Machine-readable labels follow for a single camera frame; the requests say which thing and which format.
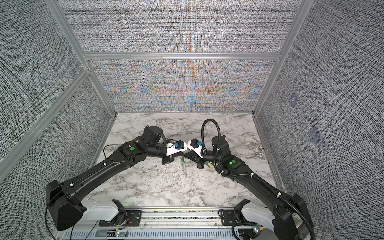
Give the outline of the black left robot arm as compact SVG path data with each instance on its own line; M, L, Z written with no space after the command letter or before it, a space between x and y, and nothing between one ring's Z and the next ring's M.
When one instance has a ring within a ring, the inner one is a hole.
M98 186L118 173L125 171L147 157L162 159L162 164L174 161L187 151L183 141L167 139L162 129L146 126L142 135L118 145L109 157L87 171L62 183L54 180L47 185L46 216L51 216L58 231L67 230L87 217L109 222L115 226L124 224L128 215L122 203L113 200L98 213L93 205L83 199Z

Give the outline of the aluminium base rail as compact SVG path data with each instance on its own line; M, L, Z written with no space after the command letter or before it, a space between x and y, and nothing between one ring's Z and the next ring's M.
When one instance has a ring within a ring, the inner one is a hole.
M101 227L208 228L231 227L252 223L259 229L269 229L282 236L297 235L303 221L299 216L278 206L275 213L266 207L242 201L233 208L125 208L119 203L83 203L51 206L48 212L58 231L76 224L98 222Z

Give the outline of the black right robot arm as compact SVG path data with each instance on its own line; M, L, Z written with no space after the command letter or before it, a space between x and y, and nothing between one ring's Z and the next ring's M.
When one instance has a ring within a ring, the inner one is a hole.
M272 230L279 240L314 240L314 224L306 202L299 195L290 196L257 175L240 158L233 155L225 136L212 139L213 150L208 151L198 139L188 141L189 150L184 157L197 163L199 169L211 163L224 178L242 185L255 195L266 210L242 200L234 207L235 222L232 229L253 226L255 235L262 228Z

